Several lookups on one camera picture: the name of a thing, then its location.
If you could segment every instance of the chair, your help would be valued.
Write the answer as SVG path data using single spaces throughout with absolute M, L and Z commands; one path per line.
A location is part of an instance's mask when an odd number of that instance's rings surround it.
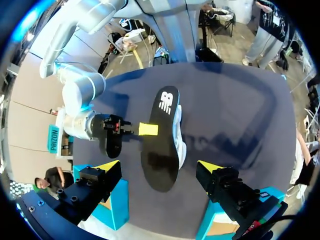
M 235 13 L 228 6 L 223 6 L 222 8 L 215 8 L 215 11 L 213 11 L 212 13 L 212 19 L 215 18 L 219 20 L 219 22 L 222 24 L 222 26 L 220 26 L 217 30 L 213 32 L 213 35 L 217 35 L 219 31 L 225 29 L 229 32 L 229 35 L 232 38 L 234 32 L 234 25 L 236 24 Z

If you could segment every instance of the new balance logo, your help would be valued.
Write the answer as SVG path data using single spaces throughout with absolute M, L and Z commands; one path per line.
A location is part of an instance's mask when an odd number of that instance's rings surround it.
M 159 108 L 165 111 L 168 115 L 171 113 L 171 105 L 174 100 L 174 96 L 172 93 L 167 93 L 163 91 L 161 94 L 161 102 L 159 103 Z

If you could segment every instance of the black shirt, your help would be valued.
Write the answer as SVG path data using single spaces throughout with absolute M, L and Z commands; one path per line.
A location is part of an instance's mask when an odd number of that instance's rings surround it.
M 259 26 L 266 30 L 269 34 L 274 36 L 281 42 L 285 41 L 288 31 L 288 19 L 285 14 L 280 12 L 279 8 L 273 4 L 273 0 L 256 0 L 264 6 L 272 9 L 272 12 L 266 13 L 261 10 Z
M 64 172 L 64 187 L 61 186 L 61 178 L 57 167 L 48 169 L 45 172 L 45 180 L 50 183 L 49 188 L 56 193 L 58 189 L 67 188 L 73 184 L 73 176 L 69 172 Z

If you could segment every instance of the teal sign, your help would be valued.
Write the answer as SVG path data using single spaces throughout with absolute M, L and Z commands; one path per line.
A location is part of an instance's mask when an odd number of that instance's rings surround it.
M 56 125 L 50 124 L 46 148 L 51 154 L 56 154 L 58 152 L 58 137 L 59 128 Z

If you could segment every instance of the black insole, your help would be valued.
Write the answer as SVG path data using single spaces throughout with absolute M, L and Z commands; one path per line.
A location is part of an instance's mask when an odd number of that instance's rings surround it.
M 159 192 L 169 191 L 178 176 L 179 157 L 173 138 L 173 123 L 178 104 L 177 88 L 161 88 L 154 99 L 149 120 L 150 124 L 158 125 L 158 135 L 143 137 L 141 164 L 144 177 L 149 185 Z

